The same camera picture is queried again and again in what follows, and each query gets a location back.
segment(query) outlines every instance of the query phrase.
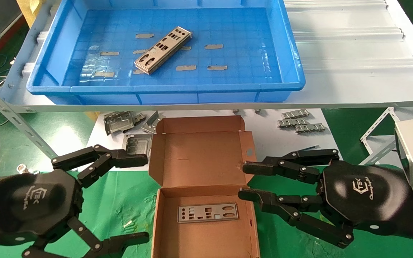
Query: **green floor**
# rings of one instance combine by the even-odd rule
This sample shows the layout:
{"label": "green floor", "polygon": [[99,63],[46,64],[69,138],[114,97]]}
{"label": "green floor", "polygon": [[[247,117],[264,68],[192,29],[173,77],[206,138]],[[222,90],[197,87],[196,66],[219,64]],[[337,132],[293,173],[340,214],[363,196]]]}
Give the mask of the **green floor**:
{"label": "green floor", "polygon": [[[400,0],[413,21],[413,1]],[[20,48],[27,27],[3,49],[11,60]],[[5,74],[8,64],[0,68]],[[325,109],[323,114],[344,160],[358,164],[367,152],[359,141],[366,129],[382,113],[383,108]],[[26,121],[61,155],[85,146],[94,122],[84,113],[23,114]],[[0,124],[5,118],[0,114]],[[393,122],[386,120],[374,131],[391,134]],[[15,173],[16,166],[25,163],[30,168],[49,168],[49,159],[12,124],[0,127],[0,176]],[[305,195],[313,193],[313,186],[285,178],[255,177],[250,186],[277,194]],[[152,233],[155,194],[158,185],[147,172],[108,173],[89,189],[85,189],[84,212],[80,219],[100,239],[138,231]],[[355,231],[356,240],[346,249],[334,248],[323,241],[289,227],[281,219],[257,210],[257,227],[262,258],[412,258],[413,240],[400,237],[382,237]],[[28,245],[0,247],[0,257],[15,258]],[[87,251],[72,232],[50,245],[48,251],[68,257],[81,257]],[[126,258],[149,258],[150,243],[129,248]]]}

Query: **robotic hand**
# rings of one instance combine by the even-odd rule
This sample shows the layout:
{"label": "robotic hand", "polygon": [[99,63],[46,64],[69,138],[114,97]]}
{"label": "robotic hand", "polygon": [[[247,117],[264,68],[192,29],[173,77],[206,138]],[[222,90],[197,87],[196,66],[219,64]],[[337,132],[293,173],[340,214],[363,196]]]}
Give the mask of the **robotic hand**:
{"label": "robotic hand", "polygon": [[[147,232],[100,241],[78,219],[84,201],[82,188],[91,186],[114,166],[139,167],[147,162],[144,154],[130,155],[95,145],[54,158],[50,173],[0,177],[0,245],[34,241],[22,257],[65,258],[44,248],[72,229],[90,247],[84,258],[104,258],[121,257],[128,246],[148,242]],[[80,172],[77,180],[66,173],[89,163],[92,165]]]}
{"label": "robotic hand", "polygon": [[[403,171],[340,161],[338,150],[303,150],[283,157],[247,162],[243,172],[280,175],[317,184],[316,195],[277,196],[240,189],[242,200],[259,202],[263,212],[279,215],[289,225],[346,248],[353,230],[413,239],[413,190]],[[309,166],[328,165],[323,172]],[[332,224],[302,212],[320,211]]]}

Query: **open cardboard box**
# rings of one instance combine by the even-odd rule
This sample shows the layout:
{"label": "open cardboard box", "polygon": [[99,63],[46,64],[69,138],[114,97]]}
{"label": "open cardboard box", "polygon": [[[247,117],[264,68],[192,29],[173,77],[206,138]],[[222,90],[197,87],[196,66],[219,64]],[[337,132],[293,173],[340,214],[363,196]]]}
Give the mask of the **open cardboard box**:
{"label": "open cardboard box", "polygon": [[[165,118],[152,139],[149,175],[157,192],[152,258],[258,258],[254,205],[237,193],[252,175],[251,132],[241,116]],[[178,223],[178,206],[236,203],[239,219]]]}

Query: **box lid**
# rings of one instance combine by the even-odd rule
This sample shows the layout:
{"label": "box lid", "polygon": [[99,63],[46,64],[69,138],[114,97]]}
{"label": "box lid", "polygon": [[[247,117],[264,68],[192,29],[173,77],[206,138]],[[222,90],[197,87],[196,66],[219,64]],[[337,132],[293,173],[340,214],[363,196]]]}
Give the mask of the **box lid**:
{"label": "box lid", "polygon": [[241,167],[256,161],[241,116],[165,118],[152,139],[149,175],[164,188],[246,185]]}

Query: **metal clip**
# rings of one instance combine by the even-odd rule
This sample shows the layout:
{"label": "metal clip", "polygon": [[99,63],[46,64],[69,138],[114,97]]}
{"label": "metal clip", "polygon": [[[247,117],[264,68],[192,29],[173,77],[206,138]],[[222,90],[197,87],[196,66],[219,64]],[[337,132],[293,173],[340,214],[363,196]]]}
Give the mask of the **metal clip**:
{"label": "metal clip", "polygon": [[309,124],[305,119],[283,119],[277,121],[278,128],[295,127],[296,125]]}
{"label": "metal clip", "polygon": [[283,119],[299,119],[305,116],[309,116],[310,113],[306,109],[299,109],[295,111],[289,111],[281,114]]}
{"label": "metal clip", "polygon": [[306,125],[296,125],[295,132],[297,134],[302,133],[312,133],[312,132],[324,132],[326,127],[323,124],[306,124]]}

